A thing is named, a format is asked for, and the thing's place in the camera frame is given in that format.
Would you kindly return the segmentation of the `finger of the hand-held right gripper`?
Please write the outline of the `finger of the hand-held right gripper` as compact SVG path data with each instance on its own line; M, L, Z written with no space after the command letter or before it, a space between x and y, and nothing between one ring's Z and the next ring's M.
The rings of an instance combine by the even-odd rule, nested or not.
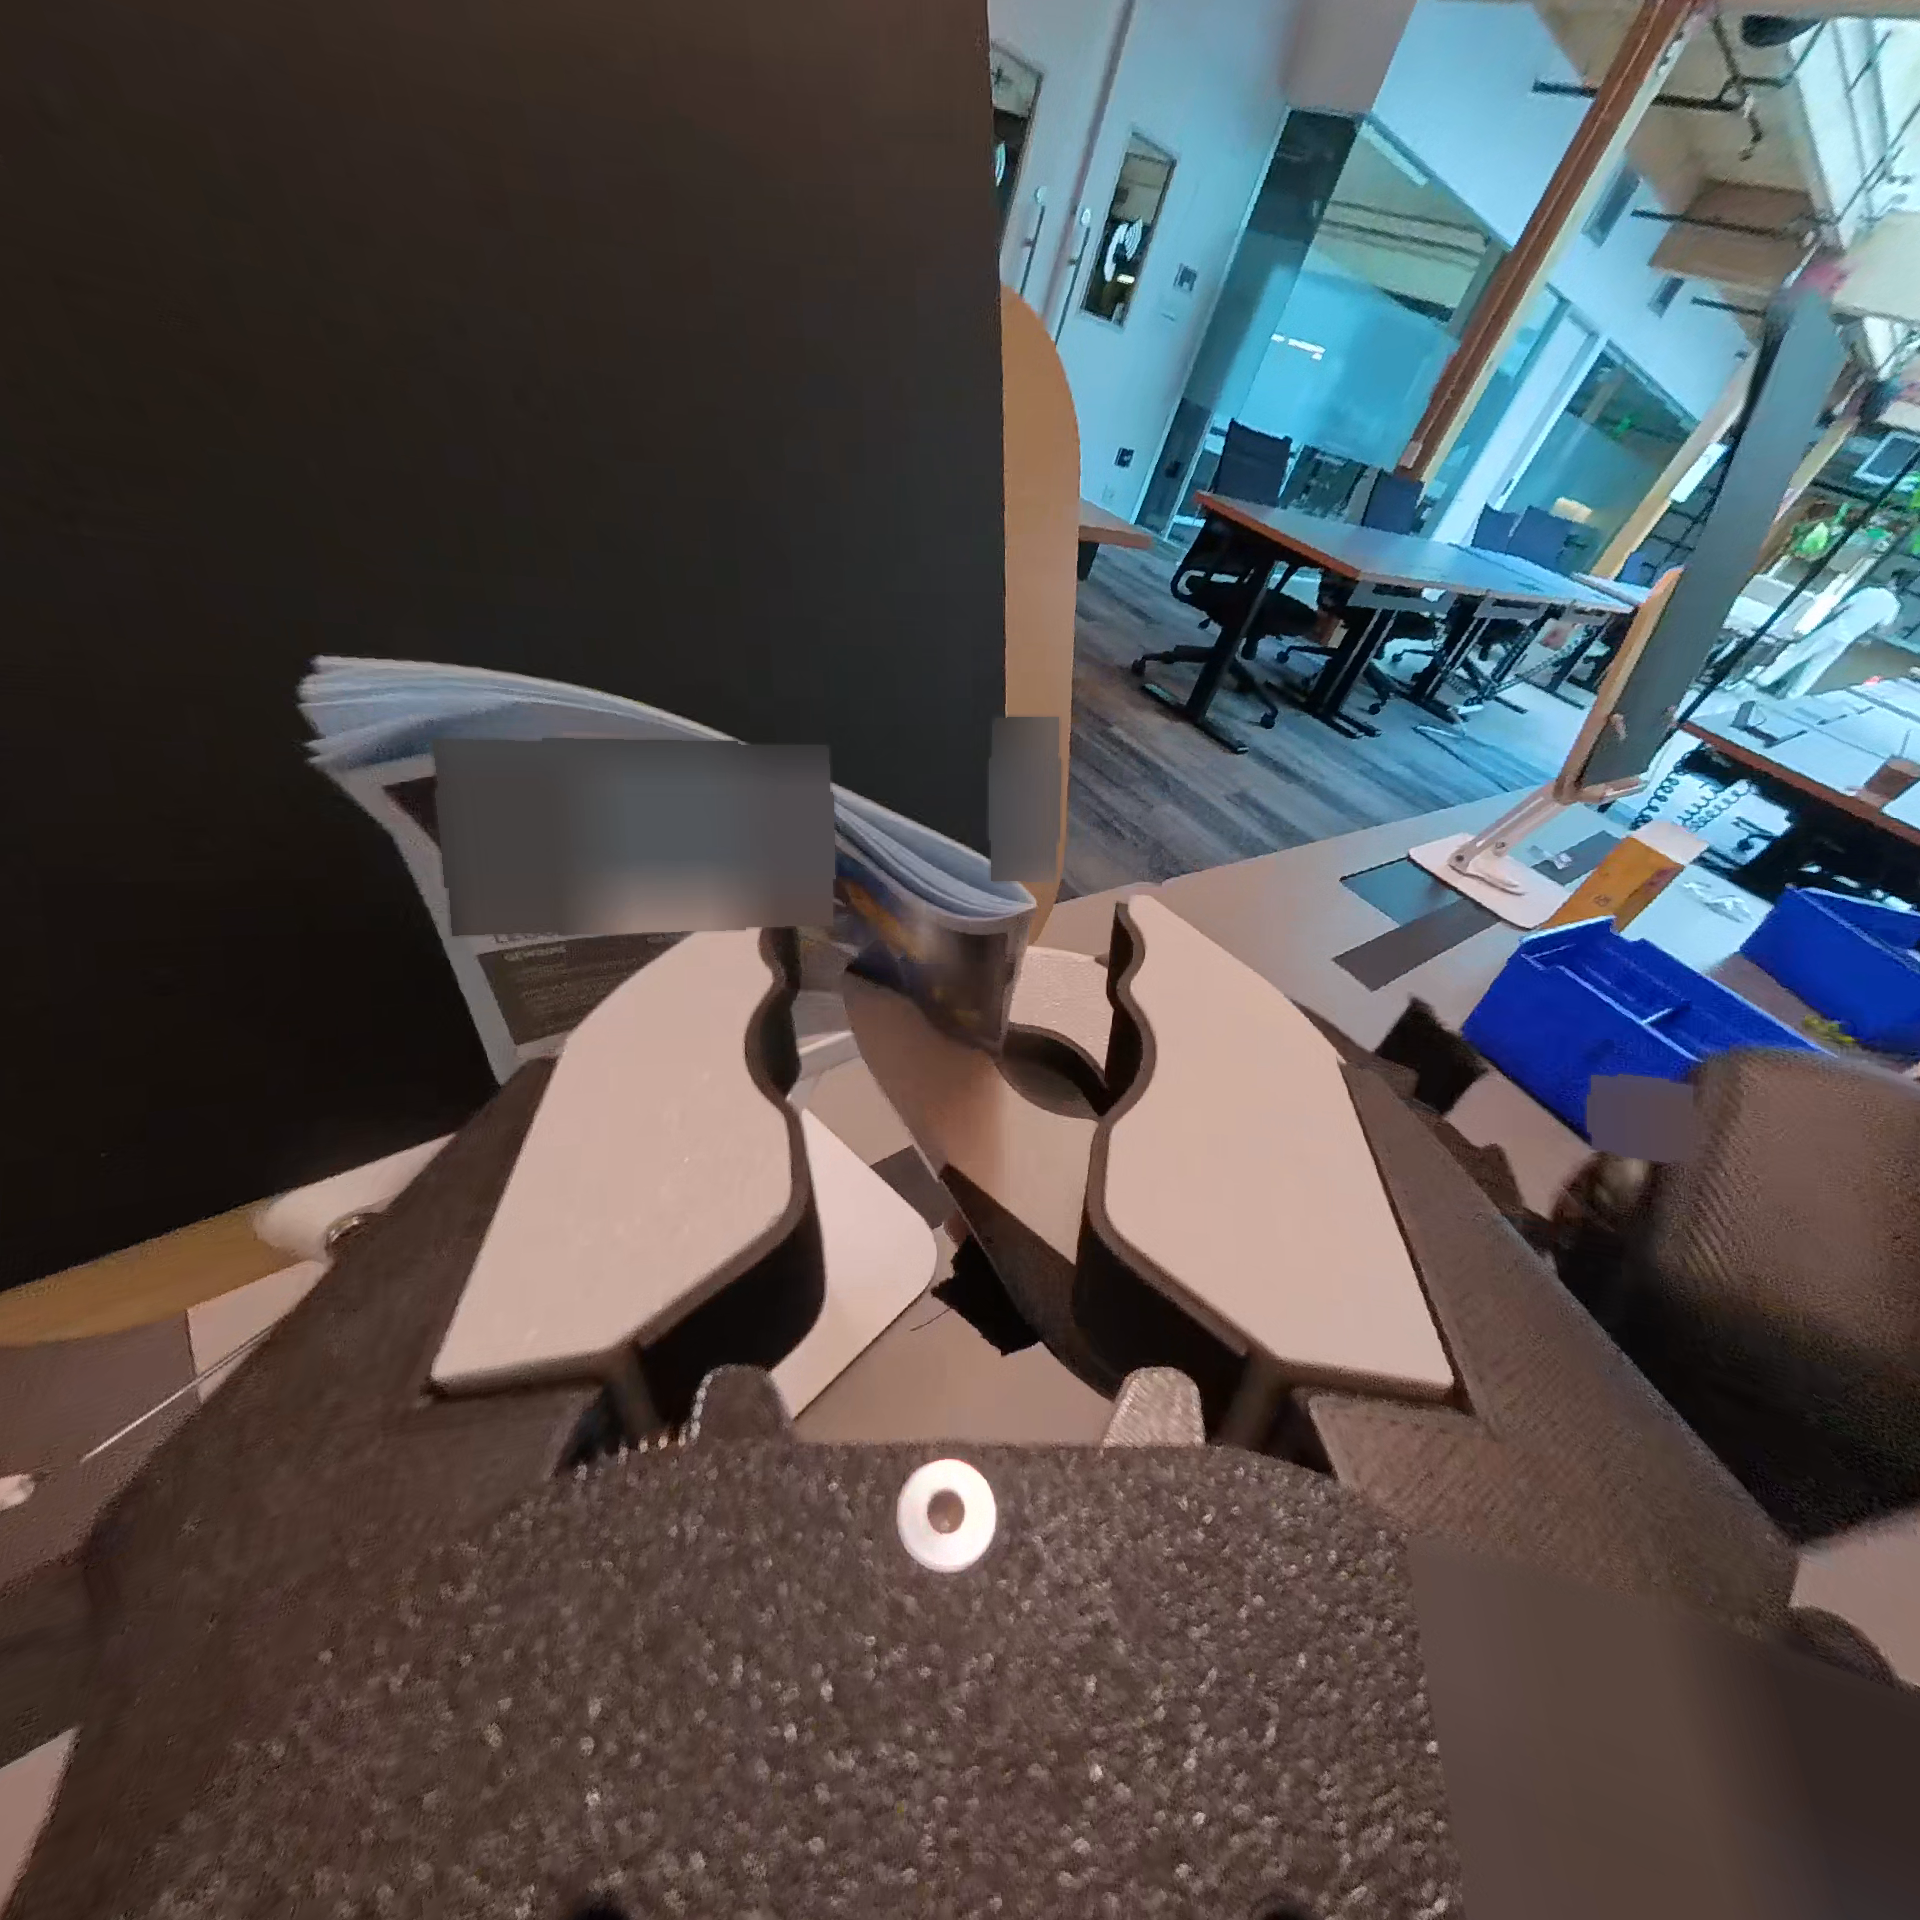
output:
M1083 952L1027 947L1009 1010L1010 1031L1108 1039L1115 1010L1104 963Z
M1004 1050L993 1054L936 1028L915 1001L873 980L846 986L846 1013L881 1092L952 1196L983 1196L1035 1241L1074 1259L1095 1115L1032 1098L1007 1065L1017 1043L1037 1043L1041 1063L1065 1074L1070 1092L1093 1086L1102 1094L1108 1037L1009 1028Z

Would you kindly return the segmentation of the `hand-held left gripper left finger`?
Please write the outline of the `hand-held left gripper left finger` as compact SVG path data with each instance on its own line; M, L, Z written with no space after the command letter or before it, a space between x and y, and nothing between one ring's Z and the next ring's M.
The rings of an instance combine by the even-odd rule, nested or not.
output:
M695 932L567 1037L430 1366L449 1395L555 1381L676 1398L775 1370L822 1313L790 1094L788 926Z

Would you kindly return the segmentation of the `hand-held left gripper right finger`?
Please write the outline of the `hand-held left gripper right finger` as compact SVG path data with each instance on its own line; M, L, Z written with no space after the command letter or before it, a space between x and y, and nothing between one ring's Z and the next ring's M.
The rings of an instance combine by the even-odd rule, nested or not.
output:
M1159 897L1115 910L1086 1339L1258 1449L1301 1390L1446 1407L1459 1374L1322 1030Z

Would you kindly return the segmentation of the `lego instruction booklet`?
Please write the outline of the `lego instruction booklet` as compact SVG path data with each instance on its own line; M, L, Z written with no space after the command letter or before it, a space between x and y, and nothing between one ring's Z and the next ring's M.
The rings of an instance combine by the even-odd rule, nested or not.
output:
M737 747L693 718L584 684L479 666L320 655L299 689L316 771L392 839L443 942L499 1081L561 1051L636 971L684 942L684 926L458 930L439 820L444 742L619 740ZM987 853L840 783L833 803L831 947L866 977L917 999L948 1033L1003 1041L1039 914Z

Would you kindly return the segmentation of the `stand display board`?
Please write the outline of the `stand display board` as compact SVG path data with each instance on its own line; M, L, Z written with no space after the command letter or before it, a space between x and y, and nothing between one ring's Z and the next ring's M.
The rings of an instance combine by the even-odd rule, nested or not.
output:
M5 4L5 1285L495 1074L315 658L622 693L984 851L988 4Z

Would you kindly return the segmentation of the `black table cover panel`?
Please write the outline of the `black table cover panel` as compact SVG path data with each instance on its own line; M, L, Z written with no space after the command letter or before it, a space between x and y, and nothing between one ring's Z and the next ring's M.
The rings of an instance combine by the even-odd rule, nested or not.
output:
M1517 930L1489 906L1402 855L1342 876L1341 885L1387 926L1331 958L1331 965L1369 991L1384 991L1483 933Z

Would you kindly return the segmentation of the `blue plastic bin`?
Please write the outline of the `blue plastic bin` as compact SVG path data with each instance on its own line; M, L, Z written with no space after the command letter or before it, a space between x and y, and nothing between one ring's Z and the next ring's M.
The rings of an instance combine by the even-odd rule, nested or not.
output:
M1856 1043L1916 1057L1916 907L1789 885L1741 958Z
M1682 1083L1723 1051L1816 1050L1786 1021L1611 919L1524 933L1461 1036L1582 1137L1598 1078Z

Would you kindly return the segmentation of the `yellow purple box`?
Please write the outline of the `yellow purple box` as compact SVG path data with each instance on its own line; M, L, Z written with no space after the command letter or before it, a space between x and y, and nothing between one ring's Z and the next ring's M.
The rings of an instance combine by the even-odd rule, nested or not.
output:
M1639 917L1673 882L1692 865L1709 841L1669 820L1650 820L1632 828L1582 876L1554 907L1542 928L1609 919L1618 930Z

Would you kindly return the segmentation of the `dark board on easel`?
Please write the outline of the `dark board on easel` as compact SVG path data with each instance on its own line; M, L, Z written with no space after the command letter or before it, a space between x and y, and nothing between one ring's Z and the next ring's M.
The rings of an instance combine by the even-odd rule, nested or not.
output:
M1558 805L1604 803L1643 786L1761 567L1767 536L1812 447L1847 341L1831 295L1800 280L1771 302L1747 407L1691 557L1661 577L1611 661L1550 786Z

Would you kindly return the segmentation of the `white double door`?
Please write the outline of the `white double door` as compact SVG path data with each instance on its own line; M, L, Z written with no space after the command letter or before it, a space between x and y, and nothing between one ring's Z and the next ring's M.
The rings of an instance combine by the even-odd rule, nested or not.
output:
M1000 168L1000 275L1066 348L1115 334L1147 270L1189 144L1173 58L1148 4L1079 14L990 45Z

